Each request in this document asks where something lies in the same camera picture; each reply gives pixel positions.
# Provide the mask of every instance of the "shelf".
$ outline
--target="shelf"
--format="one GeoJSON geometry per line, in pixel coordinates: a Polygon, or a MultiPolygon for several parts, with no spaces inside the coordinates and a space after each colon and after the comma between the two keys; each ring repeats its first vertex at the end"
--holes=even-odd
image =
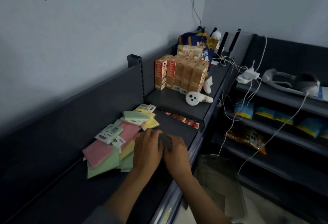
{"type": "MultiPolygon", "coordinates": [[[[218,91],[222,91],[229,69],[230,65],[211,65],[209,76],[213,77],[213,85],[211,86],[211,93],[209,94],[210,97],[215,98],[218,91]]],[[[164,88],[162,91],[154,90],[149,96],[147,96],[146,101],[148,104],[157,106],[160,110],[179,114],[186,118],[193,119],[203,126],[206,125],[206,123],[202,122],[205,119],[210,107],[213,104],[216,104],[217,99],[214,99],[214,102],[211,104],[200,102],[196,106],[190,106],[186,103],[185,98],[186,95],[180,94],[178,91],[164,88]]]]}
{"type": "MultiPolygon", "coordinates": [[[[249,89],[250,83],[248,84],[236,84],[236,89],[247,92],[249,89]]],[[[250,90],[250,93],[254,92],[257,89],[258,85],[255,85],[250,90]]],[[[260,89],[256,93],[257,96],[266,98],[275,102],[279,102],[294,108],[299,108],[304,99],[303,96],[298,96],[296,94],[287,93],[274,87],[262,83],[260,89]]],[[[313,98],[307,97],[302,110],[318,114],[323,117],[328,117],[328,102],[321,100],[316,100],[313,98]]]]}
{"type": "MultiPolygon", "coordinates": [[[[181,136],[186,146],[191,146],[198,133],[195,128],[158,110],[154,113],[160,123],[158,128],[164,134],[181,136]]],[[[86,162],[81,162],[10,223],[82,223],[109,199],[126,175],[120,170],[111,170],[87,179],[86,162]]],[[[172,177],[162,161],[134,204],[127,223],[149,223],[171,182],[172,177]]]]}
{"type": "MultiPolygon", "coordinates": [[[[235,115],[231,110],[227,110],[226,114],[229,118],[233,118],[235,115]]],[[[256,114],[253,115],[253,120],[242,118],[239,122],[270,135],[275,134],[276,131],[283,125],[280,121],[272,120],[256,114]]],[[[286,124],[275,135],[275,137],[328,157],[328,140],[321,137],[315,139],[311,135],[294,126],[286,124]]]]}
{"type": "Polygon", "coordinates": [[[298,217],[315,224],[328,222],[328,201],[251,163],[239,174],[242,184],[298,217]]]}
{"type": "MultiPolygon", "coordinates": [[[[221,146],[223,141],[224,136],[219,131],[216,131],[213,135],[212,143],[221,146]]],[[[249,159],[256,152],[253,148],[228,138],[224,143],[223,149],[245,160],[249,159]]],[[[328,176],[326,173],[310,166],[310,162],[305,163],[304,160],[299,158],[301,156],[297,157],[299,154],[292,149],[287,149],[284,141],[273,139],[266,145],[266,152],[266,155],[257,153],[249,162],[288,181],[296,182],[318,194],[328,197],[328,176]]],[[[306,159],[315,160],[315,156],[308,156],[306,159]]]]}

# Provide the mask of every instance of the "white wall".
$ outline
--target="white wall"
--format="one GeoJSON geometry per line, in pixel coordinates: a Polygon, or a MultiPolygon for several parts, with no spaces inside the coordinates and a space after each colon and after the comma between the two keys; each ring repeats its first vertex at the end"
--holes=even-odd
{"type": "MultiPolygon", "coordinates": [[[[205,0],[195,0],[202,16],[205,0]]],[[[195,30],[191,0],[0,0],[0,130],[195,30]]]]}
{"type": "Polygon", "coordinates": [[[328,47],[328,0],[206,0],[207,29],[246,32],[328,47]]]}

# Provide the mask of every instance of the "chip bag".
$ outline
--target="chip bag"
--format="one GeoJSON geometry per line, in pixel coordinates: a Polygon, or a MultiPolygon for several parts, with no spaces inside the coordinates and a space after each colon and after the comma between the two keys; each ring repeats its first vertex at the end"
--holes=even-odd
{"type": "Polygon", "coordinates": [[[266,155],[263,136],[250,127],[236,123],[225,135],[227,138],[251,146],[258,152],[266,155]]]}

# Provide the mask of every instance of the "orange product box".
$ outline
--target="orange product box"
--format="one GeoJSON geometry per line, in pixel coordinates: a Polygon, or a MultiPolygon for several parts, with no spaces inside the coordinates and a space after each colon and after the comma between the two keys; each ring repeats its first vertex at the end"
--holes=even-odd
{"type": "Polygon", "coordinates": [[[199,59],[190,58],[183,66],[182,82],[180,87],[180,93],[187,94],[189,90],[190,80],[193,74],[194,67],[199,63],[199,59]]]}
{"type": "Polygon", "coordinates": [[[189,56],[186,55],[186,56],[180,58],[179,61],[176,61],[175,72],[174,72],[174,81],[173,81],[173,90],[180,91],[183,67],[184,67],[185,63],[187,63],[188,60],[189,60],[189,56]]]}
{"type": "Polygon", "coordinates": [[[155,89],[164,89],[166,83],[167,61],[172,57],[172,55],[166,54],[155,61],[155,89]]]}
{"type": "Polygon", "coordinates": [[[202,90],[209,65],[209,62],[201,60],[194,67],[190,80],[189,92],[194,91],[199,93],[202,90]]]}
{"type": "Polygon", "coordinates": [[[176,63],[183,59],[184,55],[177,54],[167,61],[166,87],[173,89],[176,63]]]}

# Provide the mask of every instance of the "floor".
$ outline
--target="floor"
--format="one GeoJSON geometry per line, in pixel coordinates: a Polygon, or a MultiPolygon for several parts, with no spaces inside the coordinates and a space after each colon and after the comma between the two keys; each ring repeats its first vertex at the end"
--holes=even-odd
{"type": "MultiPolygon", "coordinates": [[[[308,224],[295,215],[273,204],[269,200],[242,187],[247,209],[247,217],[232,220],[233,223],[243,224],[308,224]]],[[[190,208],[180,206],[174,224],[196,224],[190,208]]]]}

